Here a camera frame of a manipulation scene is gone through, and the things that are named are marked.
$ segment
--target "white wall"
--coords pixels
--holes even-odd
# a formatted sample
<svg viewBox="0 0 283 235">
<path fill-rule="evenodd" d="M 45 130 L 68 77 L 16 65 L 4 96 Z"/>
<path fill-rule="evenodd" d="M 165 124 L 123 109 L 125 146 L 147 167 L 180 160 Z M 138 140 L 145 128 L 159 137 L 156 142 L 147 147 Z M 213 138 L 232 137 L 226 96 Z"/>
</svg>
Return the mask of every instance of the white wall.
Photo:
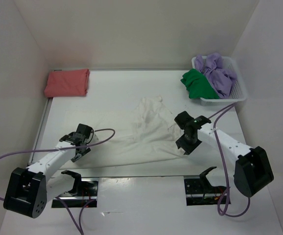
<svg viewBox="0 0 283 235">
<path fill-rule="evenodd" d="M 283 1 L 260 0 L 234 53 L 249 99 L 238 116 L 246 141 L 267 150 L 269 185 L 283 227 Z"/>
<path fill-rule="evenodd" d="M 258 0 L 15 0 L 52 68 L 190 68 L 233 52 Z"/>
<path fill-rule="evenodd" d="M 30 149 L 46 99 L 48 64 L 24 23 L 16 5 L 0 0 L 0 155 Z M 12 156 L 0 162 L 0 179 L 27 157 Z M 0 180 L 0 196 L 6 183 Z M 0 226 L 5 211 L 0 202 Z"/>
</svg>

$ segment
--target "folded red cloth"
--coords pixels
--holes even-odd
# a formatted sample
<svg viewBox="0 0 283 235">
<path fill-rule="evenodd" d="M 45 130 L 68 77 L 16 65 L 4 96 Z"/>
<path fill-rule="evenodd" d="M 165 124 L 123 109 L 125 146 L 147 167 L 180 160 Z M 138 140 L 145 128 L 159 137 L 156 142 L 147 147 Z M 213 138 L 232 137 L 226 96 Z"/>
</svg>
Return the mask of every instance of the folded red cloth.
<svg viewBox="0 0 283 235">
<path fill-rule="evenodd" d="M 85 96 L 88 88 L 89 70 L 53 71 L 48 77 L 45 96 Z"/>
</svg>

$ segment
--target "crumpled white fabric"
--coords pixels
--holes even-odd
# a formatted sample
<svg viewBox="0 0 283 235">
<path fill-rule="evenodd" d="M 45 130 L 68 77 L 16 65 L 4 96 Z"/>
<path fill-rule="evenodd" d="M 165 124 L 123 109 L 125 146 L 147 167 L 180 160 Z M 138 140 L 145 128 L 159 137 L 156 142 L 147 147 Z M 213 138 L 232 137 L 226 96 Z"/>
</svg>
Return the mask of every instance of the crumpled white fabric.
<svg viewBox="0 0 283 235">
<path fill-rule="evenodd" d="M 143 98 L 133 111 L 67 111 L 66 132 L 79 123 L 97 129 L 113 128 L 116 135 L 108 142 L 92 147 L 91 152 L 61 169 L 94 168 L 132 165 L 176 159 L 184 156 L 175 141 L 181 130 L 174 122 L 175 115 L 162 104 L 160 96 Z M 100 140 L 110 132 L 97 132 Z"/>
</svg>

